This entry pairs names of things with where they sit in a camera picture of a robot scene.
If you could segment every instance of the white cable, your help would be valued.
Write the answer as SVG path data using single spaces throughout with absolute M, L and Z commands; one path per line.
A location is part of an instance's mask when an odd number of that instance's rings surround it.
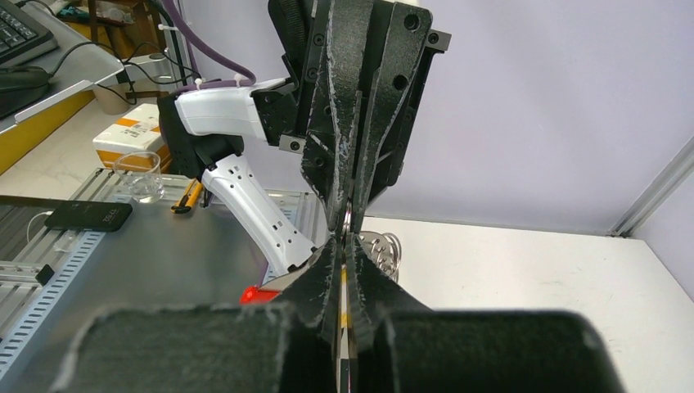
M 42 211 L 41 213 L 38 213 L 37 215 L 35 215 L 34 217 L 32 217 L 29 220 L 29 223 L 26 226 L 26 242 L 27 243 L 31 242 L 31 239 L 29 239 L 29 231 L 31 230 L 31 224 L 34 222 L 34 220 L 37 219 L 38 217 L 42 216 L 42 215 L 52 215 L 52 214 L 53 214 L 52 211 Z

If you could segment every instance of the white table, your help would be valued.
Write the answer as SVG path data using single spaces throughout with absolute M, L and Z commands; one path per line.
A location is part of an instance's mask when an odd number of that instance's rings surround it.
M 694 392 L 694 302 L 645 242 L 367 218 L 403 243 L 399 284 L 433 309 L 567 309 L 629 392 Z

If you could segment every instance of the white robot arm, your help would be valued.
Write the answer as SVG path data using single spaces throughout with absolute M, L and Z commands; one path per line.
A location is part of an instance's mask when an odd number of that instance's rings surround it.
M 176 109 L 186 132 L 194 136 L 229 135 L 265 140 L 250 94 L 284 79 L 252 87 L 203 88 L 181 94 Z M 229 154 L 205 169 L 201 182 L 236 216 L 267 258 L 273 272 L 283 275 L 312 254 L 314 244 L 301 234 L 270 199 L 244 156 Z

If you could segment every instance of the cardboard box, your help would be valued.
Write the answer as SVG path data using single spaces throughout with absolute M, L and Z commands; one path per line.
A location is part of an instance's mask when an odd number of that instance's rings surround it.
M 97 135 L 92 141 L 106 168 L 122 155 L 133 151 L 152 151 L 161 159 L 161 171 L 171 166 L 171 153 L 159 129 L 159 108 L 141 104 Z

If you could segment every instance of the yellow panel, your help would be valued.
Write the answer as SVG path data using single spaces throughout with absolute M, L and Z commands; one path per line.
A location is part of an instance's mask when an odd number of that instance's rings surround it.
M 10 169 L 21 157 L 35 148 L 92 99 L 94 99 L 92 92 L 75 94 L 0 135 L 0 147 L 2 147 L 0 174 Z

